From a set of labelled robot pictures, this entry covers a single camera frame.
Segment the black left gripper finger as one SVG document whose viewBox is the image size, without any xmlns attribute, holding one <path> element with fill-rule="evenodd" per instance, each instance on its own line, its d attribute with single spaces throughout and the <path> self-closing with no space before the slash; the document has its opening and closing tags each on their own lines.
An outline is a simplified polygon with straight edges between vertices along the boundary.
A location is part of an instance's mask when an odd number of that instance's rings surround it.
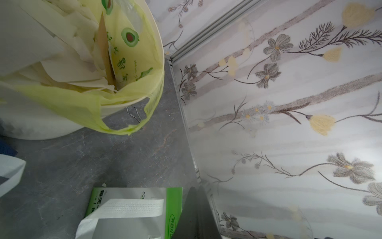
<svg viewBox="0 0 382 239">
<path fill-rule="evenodd" d="M 173 239 L 221 239 L 205 192 L 200 186 L 191 187 Z"/>
</svg>

